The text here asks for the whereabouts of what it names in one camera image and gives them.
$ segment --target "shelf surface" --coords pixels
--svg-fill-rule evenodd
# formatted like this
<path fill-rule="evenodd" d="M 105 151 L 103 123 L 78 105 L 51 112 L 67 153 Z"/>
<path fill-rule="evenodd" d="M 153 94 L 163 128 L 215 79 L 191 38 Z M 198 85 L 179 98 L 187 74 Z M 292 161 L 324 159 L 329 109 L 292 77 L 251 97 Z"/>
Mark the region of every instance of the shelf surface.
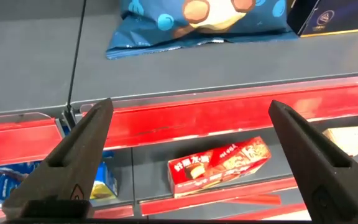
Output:
<path fill-rule="evenodd" d="M 358 75 L 358 33 L 208 44 L 108 60 L 105 51 L 121 21 L 118 4 L 86 3 L 72 92 L 77 108 L 105 97 L 139 99 Z"/>
<path fill-rule="evenodd" d="M 78 0 L 0 0 L 0 113 L 66 104 L 82 7 Z"/>
<path fill-rule="evenodd" d="M 327 128 L 358 126 L 358 116 L 338 118 L 313 123 L 320 131 Z M 167 177 L 167 161 L 192 153 L 205 151 L 238 141 L 261 136 L 268 145 L 272 158 L 255 174 L 224 182 L 208 190 L 217 190 L 237 185 L 248 185 L 291 177 L 291 169 L 273 128 L 223 134 L 206 138 L 188 139 L 166 144 L 133 148 L 135 200 L 159 200 L 173 197 Z"/>
<path fill-rule="evenodd" d="M 284 190 L 275 192 L 282 200 L 279 206 L 274 205 L 257 205 L 257 204 L 241 204 L 241 203 L 227 203 L 217 202 L 209 205 L 202 205 L 199 207 L 184 208 L 173 212 L 162 213 L 158 215 L 150 215 L 150 219 L 159 220 L 212 220 L 224 219 L 235 215 L 242 215 L 245 213 L 261 212 L 272 208 L 277 208 L 286 205 L 303 203 L 301 193 L 298 189 Z"/>

